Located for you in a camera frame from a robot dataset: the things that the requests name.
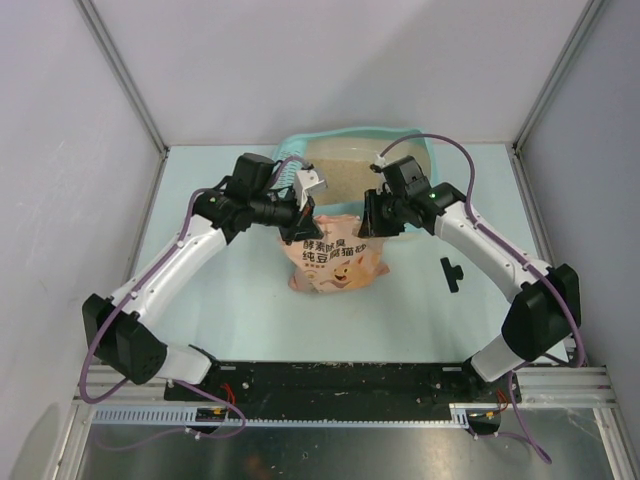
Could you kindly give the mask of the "teal and beige litter box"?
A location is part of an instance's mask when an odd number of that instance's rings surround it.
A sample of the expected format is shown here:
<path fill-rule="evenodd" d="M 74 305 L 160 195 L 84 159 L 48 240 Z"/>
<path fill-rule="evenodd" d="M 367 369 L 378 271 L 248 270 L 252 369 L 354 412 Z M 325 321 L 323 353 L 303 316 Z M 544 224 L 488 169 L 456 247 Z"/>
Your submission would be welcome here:
<path fill-rule="evenodd" d="M 385 159 L 391 162 L 410 155 L 416 159 L 429 180 L 435 183 L 438 181 L 438 174 L 433 146 L 429 139 L 420 138 L 420 133 L 419 129 L 352 127 L 290 136 L 283 140 L 272 154 L 272 159 L 281 162 L 284 167 L 275 186 L 282 188 L 292 184 L 295 171 L 300 167 L 296 160 L 298 157 L 311 164 L 314 159 L 348 159 L 369 161 L 371 165 L 388 145 L 407 135 L 411 138 L 394 147 Z M 314 213 L 327 216 L 360 216 L 363 211 L 364 199 L 328 206 L 316 204 Z"/>

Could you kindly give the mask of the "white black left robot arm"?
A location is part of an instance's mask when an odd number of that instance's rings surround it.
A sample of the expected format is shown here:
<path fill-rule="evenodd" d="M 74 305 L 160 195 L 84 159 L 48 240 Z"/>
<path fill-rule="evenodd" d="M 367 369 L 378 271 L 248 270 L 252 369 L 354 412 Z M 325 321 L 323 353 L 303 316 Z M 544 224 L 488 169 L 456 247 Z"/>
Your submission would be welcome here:
<path fill-rule="evenodd" d="M 186 382 L 199 399 L 214 397 L 221 376 L 212 356 L 162 339 L 161 317 L 200 268 L 253 225 L 277 228 L 286 244 L 322 238 L 313 197 L 326 188 L 324 174 L 300 157 L 240 155 L 232 174 L 191 195 L 180 230 L 150 265 L 108 297 L 84 302 L 90 357 L 136 385 L 158 377 Z"/>

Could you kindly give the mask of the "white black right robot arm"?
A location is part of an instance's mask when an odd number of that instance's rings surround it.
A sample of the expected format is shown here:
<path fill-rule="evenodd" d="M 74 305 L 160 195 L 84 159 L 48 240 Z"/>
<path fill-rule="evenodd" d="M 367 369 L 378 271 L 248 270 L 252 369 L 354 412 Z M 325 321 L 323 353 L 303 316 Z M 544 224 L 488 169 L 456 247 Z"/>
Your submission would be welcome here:
<path fill-rule="evenodd" d="M 464 254 L 510 304 L 500 333 L 469 359 L 471 370 L 461 376 L 469 399 L 486 400 L 497 379 L 578 333 L 579 280 L 570 266 L 553 267 L 517 248 L 458 189 L 431 185 L 411 156 L 393 163 L 378 158 L 370 168 L 381 184 L 365 194 L 359 237 L 397 236 L 406 225 L 421 228 Z"/>

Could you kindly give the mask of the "pink cat litter bag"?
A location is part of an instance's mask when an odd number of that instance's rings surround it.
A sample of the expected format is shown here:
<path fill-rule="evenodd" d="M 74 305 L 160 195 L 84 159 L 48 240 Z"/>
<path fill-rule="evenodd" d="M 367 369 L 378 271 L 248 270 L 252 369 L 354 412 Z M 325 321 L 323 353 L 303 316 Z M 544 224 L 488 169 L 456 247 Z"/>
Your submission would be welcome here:
<path fill-rule="evenodd" d="M 382 260 L 386 240 L 358 237 L 360 217 L 319 215 L 315 220 L 320 239 L 282 245 L 294 265 L 292 290 L 322 294 L 357 290 L 390 272 Z"/>

